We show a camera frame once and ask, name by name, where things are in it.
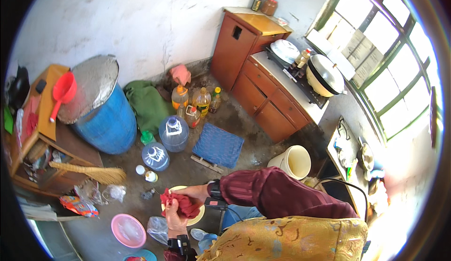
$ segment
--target window frame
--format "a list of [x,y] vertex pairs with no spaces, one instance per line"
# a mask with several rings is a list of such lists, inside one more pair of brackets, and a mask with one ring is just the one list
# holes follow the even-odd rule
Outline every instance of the window frame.
[[[335,10],[338,2],[340,0],[333,0],[330,4],[330,8],[328,8],[327,11],[325,11],[321,18],[319,19],[318,24],[314,27],[315,30],[320,30],[325,25],[325,22],[330,18],[330,16],[336,12],[338,15],[341,16],[339,12]],[[412,13],[409,14],[409,17],[407,18],[406,23],[404,26],[401,26],[401,24],[398,22],[398,20],[392,15],[392,13],[387,9],[387,7],[384,6],[382,3],[383,0],[370,0],[371,3],[373,3],[373,8],[370,10],[369,14],[366,16],[362,24],[355,28],[352,24],[350,24],[346,18],[341,16],[346,22],[348,22],[354,29],[359,29],[362,33],[366,30],[368,25],[373,21],[374,17],[376,16],[377,12],[380,12],[385,18],[392,24],[393,27],[398,31],[399,35],[398,38],[393,42],[391,47],[387,50],[387,52],[384,54],[384,58],[382,59],[381,63],[373,70],[373,72],[368,76],[368,78],[364,81],[362,86],[357,87],[357,84],[351,79],[349,82],[346,82],[348,85],[351,86],[351,89],[359,96],[359,99],[363,103],[363,105],[367,108],[367,111],[369,112],[370,116],[373,118],[373,121],[375,123],[376,128],[379,131],[379,134],[382,136],[382,139],[384,142],[388,142],[392,138],[394,138],[397,134],[402,132],[403,130],[409,128],[412,124],[415,123],[422,115],[424,115],[428,111],[429,105],[427,105],[422,112],[418,116],[416,116],[413,120],[411,120],[407,125],[405,125],[402,129],[397,131],[396,133],[388,136],[385,133],[385,130],[383,128],[383,124],[380,120],[380,117],[387,112],[390,108],[392,108],[395,104],[397,104],[399,101],[403,99],[403,97],[414,87],[414,85],[418,82],[418,80],[423,77],[424,81],[426,82],[426,87],[428,89],[428,93],[431,93],[431,83],[429,81],[428,75],[426,73],[427,67],[430,65],[430,57],[426,59],[425,62],[422,62],[418,52],[416,51],[415,47],[412,44],[412,41],[409,38],[410,33],[412,32],[415,20],[412,16]],[[400,49],[407,44],[409,48],[411,49],[417,63],[419,66],[419,72],[416,74],[416,76],[413,78],[413,80],[410,81],[409,85],[400,91],[400,93],[392,99],[385,107],[383,107],[380,111],[376,111],[373,105],[371,104],[371,101],[369,100],[369,97],[365,93],[365,89],[377,78],[379,75],[388,67],[390,62],[395,58],[395,56],[398,54]]]

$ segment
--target broom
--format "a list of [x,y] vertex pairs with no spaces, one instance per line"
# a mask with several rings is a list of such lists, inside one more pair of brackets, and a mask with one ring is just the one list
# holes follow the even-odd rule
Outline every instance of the broom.
[[126,177],[125,172],[121,168],[102,168],[102,167],[84,167],[69,163],[49,162],[50,167],[83,173],[104,185],[119,184]]

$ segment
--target red plastic scoop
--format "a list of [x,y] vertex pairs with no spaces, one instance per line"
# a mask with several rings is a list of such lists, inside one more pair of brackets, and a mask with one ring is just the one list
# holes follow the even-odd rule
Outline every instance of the red plastic scoop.
[[56,100],[56,104],[50,116],[50,122],[55,122],[61,104],[70,102],[74,98],[76,92],[77,82],[75,81],[72,72],[68,71],[61,76],[53,86],[53,98]]

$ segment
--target gas stove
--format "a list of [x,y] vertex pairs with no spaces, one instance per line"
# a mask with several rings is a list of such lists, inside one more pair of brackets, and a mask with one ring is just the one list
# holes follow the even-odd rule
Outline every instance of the gas stove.
[[[268,59],[274,61],[274,63],[277,64],[282,70],[284,70],[284,72],[287,72],[286,69],[290,66],[288,62],[279,58],[269,46],[265,46],[263,49],[268,54]],[[294,76],[296,85],[307,96],[311,104],[316,104],[320,109],[323,109],[329,98],[315,92],[312,86],[308,84],[307,74],[305,73],[307,66],[308,65],[306,64],[304,67],[302,67],[302,69],[297,72],[296,76]]]

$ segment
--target countertop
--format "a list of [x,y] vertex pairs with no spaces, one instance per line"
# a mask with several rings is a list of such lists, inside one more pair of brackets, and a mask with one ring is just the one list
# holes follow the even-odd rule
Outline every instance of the countertop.
[[313,122],[318,125],[319,121],[324,115],[327,107],[329,106],[329,100],[324,105],[323,109],[320,109],[316,104],[309,103],[310,100],[302,92],[301,89],[282,72],[277,64],[268,59],[266,52],[259,52],[251,55],[260,65],[262,65],[297,101],[297,103],[307,112],[312,118]]
[[233,13],[252,27],[259,30],[263,36],[276,35],[281,33],[293,32],[289,26],[280,26],[277,18],[267,16],[261,11],[253,11],[250,8],[224,7],[225,11]]

